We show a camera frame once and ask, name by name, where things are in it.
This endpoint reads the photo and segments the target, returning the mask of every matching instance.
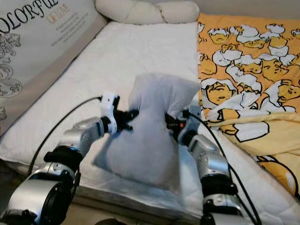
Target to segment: headboard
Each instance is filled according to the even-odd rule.
[[[179,0],[143,0],[151,3]],[[300,19],[299,0],[193,0],[200,11],[215,15],[250,15]]]

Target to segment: cushion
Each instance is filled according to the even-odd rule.
[[[153,5],[133,0],[96,0],[99,13],[120,23],[191,23],[199,15],[192,1],[164,2]]]
[[[94,1],[0,0],[0,135],[105,26]]]
[[[165,113],[176,117],[198,90],[199,84],[172,75],[138,76],[129,97],[129,109],[139,110],[131,122],[134,129],[111,138],[95,164],[126,179],[178,191],[178,144],[166,128]]]

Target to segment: white mounting piece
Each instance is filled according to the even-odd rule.
[[[113,116],[113,110],[114,110],[113,102],[117,98],[118,98],[117,94],[111,91],[105,91],[102,96],[102,100],[100,104],[101,117],[106,116],[110,120],[111,123],[108,125],[108,133],[112,135],[115,134],[118,130],[117,122]]]

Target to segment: white bolster pillow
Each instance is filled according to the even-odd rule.
[[[153,5],[134,0],[96,0],[102,15],[120,23],[191,23],[199,15],[199,7],[192,1],[163,2]]]

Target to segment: black cable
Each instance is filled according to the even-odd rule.
[[[246,189],[245,189],[245,187],[244,187],[244,185],[243,185],[240,177],[238,176],[238,173],[234,170],[234,168],[230,164],[228,164],[228,165],[229,165],[229,169],[234,173],[236,179],[238,180],[238,182],[240,184],[240,187],[243,189],[243,192],[245,193],[245,196],[246,196],[246,198],[247,198],[247,200],[248,200],[248,202],[249,202],[249,204],[251,206],[251,209],[252,209],[252,211],[253,211],[253,213],[254,213],[254,215],[256,217],[257,224],[261,225],[262,224],[261,219],[260,219],[260,217],[259,217],[259,215],[258,215],[258,213],[256,211],[256,208],[255,208],[253,202],[251,201],[251,199],[250,199],[250,197],[249,197],[249,195],[248,195],[248,193],[247,193],[247,191],[246,191]]]
[[[34,163],[38,157],[38,154],[39,152],[41,151],[43,145],[45,144],[45,142],[48,140],[48,138],[50,137],[50,135],[53,133],[53,131],[62,123],[62,121],[64,121],[66,119],[66,117],[68,117],[72,112],[74,112],[76,109],[78,109],[79,107],[81,107],[82,105],[84,105],[85,103],[88,103],[92,100],[95,100],[95,99],[99,99],[101,100],[101,97],[92,97],[82,103],[80,103],[78,106],[76,106],[75,108],[73,108],[71,111],[69,111],[53,128],[52,130],[47,134],[47,136],[44,138],[44,140],[42,141],[42,143],[39,145],[36,153],[34,154],[33,158],[32,158],[32,161],[30,163],[30,166],[29,166],[29,169],[28,169],[28,172],[27,172],[27,176],[30,176],[31,173],[32,173],[32,170],[33,170],[33,166],[34,166]]]
[[[73,188],[73,191],[71,194],[71,201],[73,201],[73,199],[75,197],[77,187],[79,186],[80,178],[81,178],[80,167],[78,167],[77,174],[76,174],[75,181],[74,181],[74,188]]]
[[[214,133],[212,132],[212,130],[209,128],[209,126],[207,126],[207,124],[205,124],[204,121],[203,121],[201,118],[199,118],[198,116],[196,116],[196,115],[194,115],[194,114],[192,114],[192,113],[190,113],[190,112],[189,112],[188,114],[189,114],[190,116],[194,117],[196,120],[198,120],[201,124],[203,124],[203,125],[205,126],[205,128],[210,132],[210,134],[212,135],[212,137],[213,137],[214,140],[216,141],[218,147],[220,148],[220,151],[221,151],[222,155],[224,156],[224,158],[226,158],[226,155],[225,155],[225,153],[224,153],[224,150],[223,150],[223,148],[222,148],[220,142],[218,141],[218,139],[216,138],[216,136],[214,135]],[[252,211],[254,212],[256,221],[254,220],[253,215],[250,213],[249,209],[246,207],[246,205],[244,204],[244,202],[242,201],[242,199],[237,195],[239,201],[241,202],[243,208],[245,209],[246,213],[247,213],[248,216],[250,217],[251,221],[252,221],[255,225],[261,225],[262,222],[261,222],[260,217],[259,217],[259,215],[258,215],[258,213],[257,213],[257,210],[256,210],[256,208],[255,208],[253,202],[251,201],[251,199],[250,199],[250,197],[249,197],[249,195],[248,195],[248,192],[247,192],[247,190],[245,189],[245,187],[244,187],[244,185],[243,185],[243,183],[242,183],[240,177],[238,176],[238,174],[236,173],[236,171],[234,170],[234,168],[233,168],[229,163],[228,163],[228,167],[229,167],[229,170],[232,171],[232,172],[234,173],[234,176],[237,178],[237,180],[238,180],[238,182],[239,182],[239,184],[240,184],[240,186],[241,186],[243,192],[245,193],[245,196],[246,196],[246,198],[247,198],[247,200],[248,200],[248,202],[249,202],[249,204],[250,204],[250,206],[251,206],[251,209],[252,209]]]

